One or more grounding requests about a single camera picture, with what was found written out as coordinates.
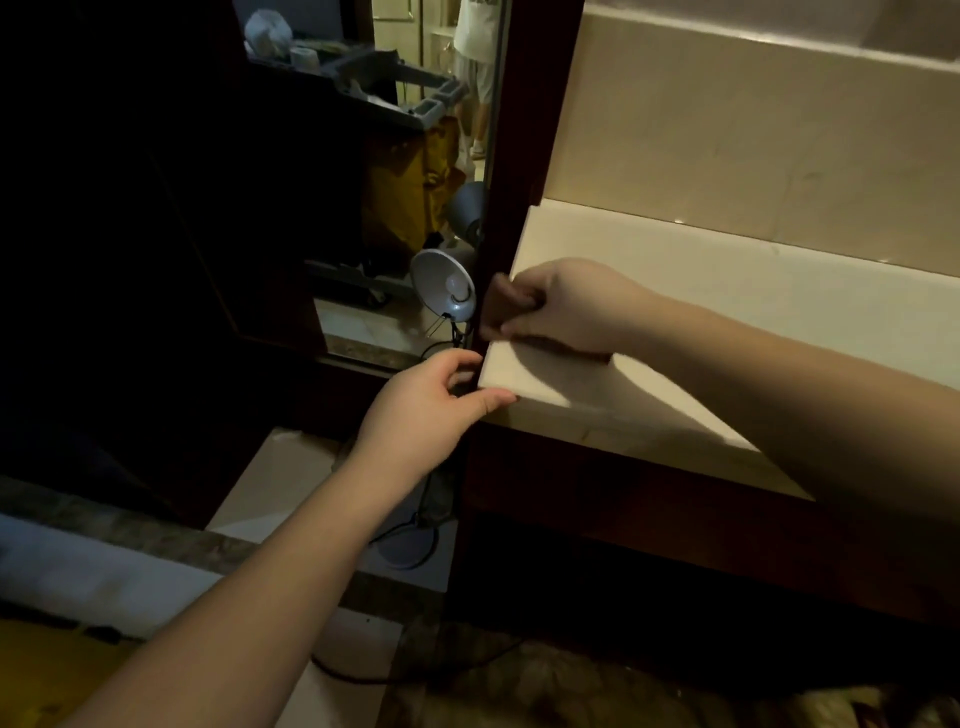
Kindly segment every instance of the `finger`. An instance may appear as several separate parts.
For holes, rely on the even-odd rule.
[[[533,313],[521,313],[510,321],[504,322],[500,327],[500,333],[508,339],[518,336],[543,336],[546,333],[547,315],[543,309]]]
[[[527,268],[514,276],[514,285],[546,291],[550,287],[556,265],[553,261]]]
[[[532,310],[540,304],[537,297],[539,293],[537,289],[531,286],[512,283],[504,273],[497,273],[493,276],[491,286],[496,289],[496,292],[500,296],[520,310]]]
[[[460,397],[456,404],[463,417],[463,426],[466,430],[469,426],[479,420],[481,417],[489,415],[491,412],[513,404],[516,401],[516,395],[508,389],[478,389],[468,395]]]
[[[480,338],[484,341],[503,341],[507,337],[500,332],[499,328],[494,328],[490,324],[481,324]]]
[[[476,375],[476,372],[454,372],[446,381],[446,388],[453,389],[458,384],[466,384]]]
[[[483,355],[469,349],[447,349],[445,352],[435,353],[420,366],[425,367],[431,376],[446,382],[450,375],[460,367],[475,366],[483,361]]]

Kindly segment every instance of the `beige tiled wall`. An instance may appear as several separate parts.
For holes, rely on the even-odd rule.
[[[952,61],[960,56],[957,0],[594,0],[612,8],[727,28],[823,40]]]
[[[588,6],[545,196],[960,276],[960,64]]]

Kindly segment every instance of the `hand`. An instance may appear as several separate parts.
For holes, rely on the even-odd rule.
[[[460,367],[482,361],[477,352],[450,349],[395,375],[367,411],[350,457],[369,459],[391,479],[398,477],[413,488],[444,462],[468,427],[516,401],[505,389],[463,397],[449,393],[450,387],[473,377],[473,372],[458,371]]]
[[[623,353],[631,321],[657,296],[613,268],[572,257],[528,268],[514,284],[546,303],[506,322],[500,333],[545,336],[580,352]]]

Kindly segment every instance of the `leg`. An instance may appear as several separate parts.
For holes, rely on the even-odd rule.
[[[473,119],[473,149],[474,159],[482,159],[487,155],[487,128],[490,124],[490,106],[493,101],[493,63],[477,63],[477,105],[476,116]]]
[[[460,154],[457,157],[457,168],[467,175],[468,180],[472,180],[476,172],[473,159],[470,156],[470,145],[473,143],[467,129],[471,131],[475,128],[476,114],[470,113],[468,105],[473,103],[476,98],[476,62],[464,58],[459,52],[454,51],[453,57],[453,75],[457,81],[467,85],[468,95],[462,102],[457,104],[453,112],[460,124]]]

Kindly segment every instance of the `white shorts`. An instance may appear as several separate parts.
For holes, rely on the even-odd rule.
[[[454,52],[453,75],[457,81],[467,84],[470,95],[475,96],[481,104],[493,101],[493,64],[472,61],[461,56],[460,51]]]

